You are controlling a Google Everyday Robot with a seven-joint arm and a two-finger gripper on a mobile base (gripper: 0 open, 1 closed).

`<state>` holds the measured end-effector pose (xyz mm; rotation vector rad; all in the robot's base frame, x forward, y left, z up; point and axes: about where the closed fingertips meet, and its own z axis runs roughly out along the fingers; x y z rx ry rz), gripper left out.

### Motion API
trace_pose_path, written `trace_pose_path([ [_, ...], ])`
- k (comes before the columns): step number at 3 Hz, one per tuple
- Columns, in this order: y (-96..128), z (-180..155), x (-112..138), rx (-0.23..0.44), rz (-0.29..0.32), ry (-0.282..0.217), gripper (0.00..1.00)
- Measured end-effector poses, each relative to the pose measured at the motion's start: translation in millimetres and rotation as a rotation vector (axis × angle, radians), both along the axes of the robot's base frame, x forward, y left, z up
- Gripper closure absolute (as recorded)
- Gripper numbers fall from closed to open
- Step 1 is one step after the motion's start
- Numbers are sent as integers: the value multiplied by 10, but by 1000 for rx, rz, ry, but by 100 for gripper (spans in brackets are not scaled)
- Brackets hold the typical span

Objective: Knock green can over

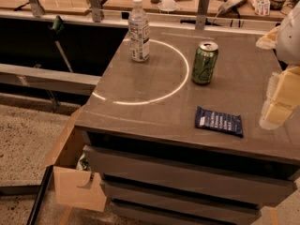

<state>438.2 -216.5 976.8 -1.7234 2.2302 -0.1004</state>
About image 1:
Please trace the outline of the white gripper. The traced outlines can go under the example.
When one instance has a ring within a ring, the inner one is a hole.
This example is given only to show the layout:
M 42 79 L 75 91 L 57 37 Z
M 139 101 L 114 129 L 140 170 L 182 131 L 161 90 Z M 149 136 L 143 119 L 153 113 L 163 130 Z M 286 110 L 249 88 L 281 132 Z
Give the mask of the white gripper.
M 300 2 L 282 21 L 264 36 L 256 46 L 275 49 L 277 58 L 288 65 L 300 64 Z M 266 90 L 259 124 L 267 130 L 282 126 L 300 105 L 300 67 L 287 67 L 281 73 L 273 72 Z

